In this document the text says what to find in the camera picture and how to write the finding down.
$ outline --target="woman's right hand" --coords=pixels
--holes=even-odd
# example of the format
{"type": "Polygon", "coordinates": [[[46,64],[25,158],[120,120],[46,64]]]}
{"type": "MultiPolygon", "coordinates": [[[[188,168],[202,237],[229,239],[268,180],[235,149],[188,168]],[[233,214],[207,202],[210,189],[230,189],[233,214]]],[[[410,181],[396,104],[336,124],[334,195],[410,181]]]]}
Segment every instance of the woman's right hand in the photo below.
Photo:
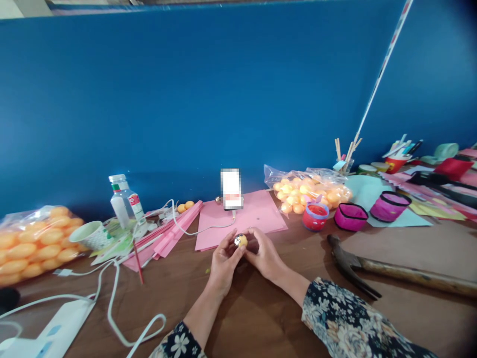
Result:
{"type": "Polygon", "coordinates": [[[292,299],[303,307],[303,300],[310,285],[310,281],[293,271],[282,261],[272,241],[260,229],[248,228],[244,230],[249,239],[255,238],[259,244],[257,254],[247,250],[244,257],[254,265],[266,279],[284,290],[292,299]]]}
{"type": "Polygon", "coordinates": [[[285,274],[288,267],[278,255],[270,238],[256,227],[244,230],[243,234],[247,236],[249,241],[255,238],[259,245],[257,254],[247,250],[244,257],[260,271],[263,277],[274,284],[278,284],[279,279],[285,274]]]}

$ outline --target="bag of orange balls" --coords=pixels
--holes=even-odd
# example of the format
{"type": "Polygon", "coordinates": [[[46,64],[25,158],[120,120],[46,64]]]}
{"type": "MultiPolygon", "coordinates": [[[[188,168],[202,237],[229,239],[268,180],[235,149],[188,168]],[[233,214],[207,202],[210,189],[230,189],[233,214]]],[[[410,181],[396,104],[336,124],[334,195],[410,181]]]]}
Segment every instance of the bag of orange balls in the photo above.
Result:
{"type": "Polygon", "coordinates": [[[5,216],[0,224],[0,287],[56,269],[87,251],[68,240],[83,224],[64,206],[5,216]]]}
{"type": "Polygon", "coordinates": [[[265,184],[282,201],[280,211],[284,214],[303,214],[307,197],[316,200],[321,195],[320,203],[330,210],[352,197],[351,190],[344,185],[347,178],[331,169],[307,168],[304,172],[286,173],[264,165],[264,171],[265,184]]]}

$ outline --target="red pencil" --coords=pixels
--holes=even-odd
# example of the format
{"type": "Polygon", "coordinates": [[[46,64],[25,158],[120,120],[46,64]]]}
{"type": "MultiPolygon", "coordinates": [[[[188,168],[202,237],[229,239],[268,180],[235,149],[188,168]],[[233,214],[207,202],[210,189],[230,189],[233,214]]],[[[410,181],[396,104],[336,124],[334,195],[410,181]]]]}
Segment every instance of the red pencil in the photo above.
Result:
{"type": "Polygon", "coordinates": [[[141,264],[139,263],[138,249],[136,248],[136,245],[133,245],[133,247],[134,247],[134,253],[136,256],[136,262],[138,263],[139,277],[141,278],[141,284],[144,284],[143,270],[141,269],[141,264]]]}

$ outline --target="bottle label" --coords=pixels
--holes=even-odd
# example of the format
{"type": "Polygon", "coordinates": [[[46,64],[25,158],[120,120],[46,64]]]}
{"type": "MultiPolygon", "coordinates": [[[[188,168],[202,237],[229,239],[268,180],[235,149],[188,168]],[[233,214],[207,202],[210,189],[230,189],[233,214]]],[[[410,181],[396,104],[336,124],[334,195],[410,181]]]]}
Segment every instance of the bottle label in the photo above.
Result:
{"type": "Polygon", "coordinates": [[[144,216],[143,207],[141,205],[141,202],[139,201],[139,195],[137,194],[130,195],[129,203],[131,204],[136,220],[139,221],[144,216]]]}

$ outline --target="hand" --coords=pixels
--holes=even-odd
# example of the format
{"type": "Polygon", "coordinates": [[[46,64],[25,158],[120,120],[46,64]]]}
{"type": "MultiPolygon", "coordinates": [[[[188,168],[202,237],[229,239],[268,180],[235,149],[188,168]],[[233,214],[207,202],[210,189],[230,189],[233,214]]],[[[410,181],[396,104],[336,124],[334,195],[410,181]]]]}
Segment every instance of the hand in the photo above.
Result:
{"type": "Polygon", "coordinates": [[[283,276],[288,267],[278,255],[270,238],[255,227],[248,228],[243,233],[249,240],[255,238],[259,244],[258,253],[254,254],[247,250],[245,258],[260,271],[263,277],[278,284],[279,278],[283,276]]]}
{"type": "Polygon", "coordinates": [[[241,246],[233,254],[229,255],[234,247],[236,232],[237,229],[230,231],[212,255],[212,267],[207,287],[213,290],[221,299],[227,296],[232,285],[234,270],[245,253],[245,246],[241,246]]]}
{"type": "Polygon", "coordinates": [[[300,307],[307,294],[310,281],[293,271],[282,261],[272,241],[257,228],[249,228],[243,232],[249,238],[256,238],[259,244],[258,253],[245,251],[245,258],[254,265],[266,279],[290,295],[300,307]]]}

